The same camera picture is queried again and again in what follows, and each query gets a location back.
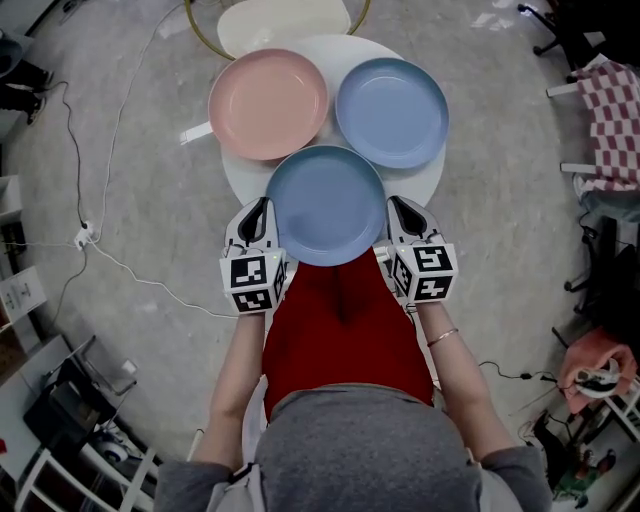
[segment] checkered cloth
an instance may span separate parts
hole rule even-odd
[[[607,60],[574,72],[591,113],[596,175],[578,175],[580,194],[591,190],[640,190],[640,81]]]

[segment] white round table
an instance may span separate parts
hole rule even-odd
[[[330,107],[327,120],[310,144],[333,144],[349,147],[335,121],[333,100],[342,80],[358,64],[379,57],[400,55],[384,46],[346,35],[321,35],[274,45],[304,55],[313,62],[327,82]],[[426,206],[438,186],[446,146],[427,165],[412,170],[393,170],[375,165],[384,183],[387,197],[399,195]],[[222,165],[231,189],[242,205],[265,195],[267,184],[279,162],[259,162],[237,156],[222,148]]]

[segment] bracelet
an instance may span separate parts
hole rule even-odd
[[[428,341],[427,342],[427,348],[431,348],[433,347],[436,343],[438,343],[439,341],[442,341],[443,339],[445,339],[447,336],[451,336],[452,334],[455,334],[458,331],[458,329],[456,327],[454,327],[453,329],[451,329],[450,331],[445,332],[444,334],[438,336],[435,340],[433,341]]]

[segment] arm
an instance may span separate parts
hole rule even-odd
[[[262,374],[264,313],[238,318],[211,398],[209,425],[193,460],[242,467],[242,420]]]
[[[428,342],[455,327],[442,304],[418,304],[417,311]],[[462,337],[456,333],[442,339],[431,347],[431,356],[447,414],[475,459],[516,446],[493,408],[484,375]]]

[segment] floor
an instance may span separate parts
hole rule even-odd
[[[82,210],[99,224],[118,109],[155,25],[176,0],[92,0],[63,25],[54,11],[36,33],[30,59],[67,80],[82,158]],[[352,17],[360,3],[346,0]],[[543,7],[542,0],[536,5]],[[196,6],[215,33],[219,5]],[[460,277],[448,308],[480,360],[502,371],[558,371],[563,351],[551,326],[571,317],[562,289],[583,266],[579,206],[558,172],[573,136],[558,122],[572,109],[545,89],[562,84],[562,54],[537,58],[549,34],[520,15],[514,0],[373,0],[361,37],[424,67],[451,111],[445,171],[429,209],[456,244]],[[230,313],[218,258],[238,211],[212,135],[180,144],[207,121],[210,87],[225,66],[196,39],[180,7],[149,46],[124,109],[106,194],[100,246],[144,279],[163,281],[184,300]],[[30,241],[70,242],[78,231],[76,156],[62,90],[41,119],[14,131],[4,169],[21,176]],[[51,318],[66,279],[83,265],[68,247],[31,247]],[[78,345],[96,334],[116,364],[132,360],[139,384],[122,417],[165,456],[187,453],[206,424],[207,404],[234,322],[187,309],[158,286],[88,250],[86,272],[68,289],[57,321]],[[499,413],[514,432],[557,399],[545,382],[505,381],[485,366]]]

